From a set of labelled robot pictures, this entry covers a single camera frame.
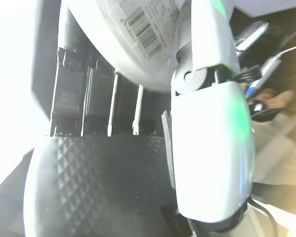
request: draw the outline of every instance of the barcode label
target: barcode label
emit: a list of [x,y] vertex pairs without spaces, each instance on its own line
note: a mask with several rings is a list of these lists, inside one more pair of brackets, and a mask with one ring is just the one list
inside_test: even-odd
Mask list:
[[138,42],[144,48],[148,58],[152,57],[162,49],[162,45],[155,31],[141,7],[125,21],[134,32]]

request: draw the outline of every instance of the diamond pattern texture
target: diamond pattern texture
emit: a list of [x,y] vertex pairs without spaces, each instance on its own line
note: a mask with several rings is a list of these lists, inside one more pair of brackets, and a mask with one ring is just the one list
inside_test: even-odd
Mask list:
[[36,152],[32,162],[44,161],[52,170],[36,167],[37,183],[42,177],[50,180],[39,185],[38,193],[49,189],[53,194],[36,200],[35,206],[53,203],[57,208],[37,208],[37,237],[171,236],[160,212],[163,205],[176,203],[163,138],[86,136],[46,138],[45,143],[53,145],[44,155]]

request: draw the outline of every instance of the black textured surface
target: black textured surface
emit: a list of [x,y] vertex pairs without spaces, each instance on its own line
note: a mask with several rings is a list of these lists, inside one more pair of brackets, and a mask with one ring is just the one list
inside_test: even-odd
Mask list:
[[176,197],[163,138],[46,137],[27,176],[26,236],[171,236],[167,204]]

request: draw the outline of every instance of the white cable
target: white cable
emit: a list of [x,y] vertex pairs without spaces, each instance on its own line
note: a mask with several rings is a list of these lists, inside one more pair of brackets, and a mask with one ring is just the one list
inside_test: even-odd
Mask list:
[[285,54],[285,53],[287,53],[287,52],[289,52],[289,51],[292,51],[292,50],[294,50],[294,49],[296,49],[296,46],[295,46],[295,47],[292,47],[292,48],[289,48],[289,49],[286,49],[286,50],[284,50],[283,52],[278,53],[278,54],[275,56],[275,58],[280,58],[280,57],[282,57],[283,54]]

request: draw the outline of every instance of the white label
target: white label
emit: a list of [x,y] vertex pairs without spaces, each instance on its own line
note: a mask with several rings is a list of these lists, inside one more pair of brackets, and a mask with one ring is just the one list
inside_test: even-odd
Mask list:
[[179,12],[173,0],[121,0],[110,17],[135,54],[150,59],[174,43]]

